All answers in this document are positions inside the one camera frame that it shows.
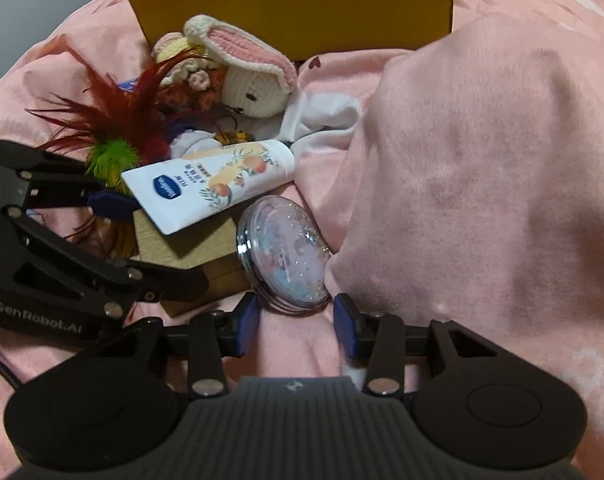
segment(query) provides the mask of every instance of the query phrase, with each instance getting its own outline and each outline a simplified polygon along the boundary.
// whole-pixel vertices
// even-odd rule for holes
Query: pink blanket
[[[332,293],[407,322],[453,317],[576,387],[591,416],[576,463],[604,480],[604,0],[454,1],[461,30],[417,53],[326,54],[301,69],[280,133],[295,141],[297,188],[284,193],[339,250]],[[495,12],[534,24],[470,23]],[[24,108],[49,91],[82,98],[83,63],[127,80],[147,61],[126,0],[88,4],[0,81],[0,137],[47,139]],[[66,234],[77,218],[45,221]],[[149,314],[162,311],[141,304],[133,318]],[[69,355],[0,330],[23,380]],[[264,313],[253,354],[226,369],[357,380],[330,308]],[[169,381],[182,380],[175,365]],[[0,380],[0,478],[18,464],[2,430],[9,394]]]

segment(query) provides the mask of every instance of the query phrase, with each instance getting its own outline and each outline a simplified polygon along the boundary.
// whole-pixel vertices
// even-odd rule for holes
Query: pink inner ear
[[[278,52],[269,52],[248,38],[222,28],[212,28],[208,37],[219,47],[233,57],[251,63],[265,63],[279,67],[284,71],[284,78],[289,89],[295,87],[297,73],[293,64]]]

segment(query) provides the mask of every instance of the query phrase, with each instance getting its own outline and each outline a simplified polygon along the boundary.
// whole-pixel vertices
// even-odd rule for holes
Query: crocheted bunny
[[[204,45],[207,56],[228,65],[224,105],[253,118],[284,111],[297,81],[295,66],[284,54],[241,28],[204,14],[186,22],[184,36]]]

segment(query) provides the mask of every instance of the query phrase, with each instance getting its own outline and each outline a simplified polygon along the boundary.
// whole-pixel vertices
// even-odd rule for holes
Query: transparent glitter compact
[[[324,267],[332,253],[309,215],[288,198],[268,195],[244,211],[237,253],[263,303],[300,315],[329,299]]]

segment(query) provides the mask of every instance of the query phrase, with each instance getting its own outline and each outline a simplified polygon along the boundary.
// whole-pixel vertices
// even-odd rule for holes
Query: hand cream tube
[[[165,235],[293,180],[278,140],[232,144],[125,171],[122,179]]]

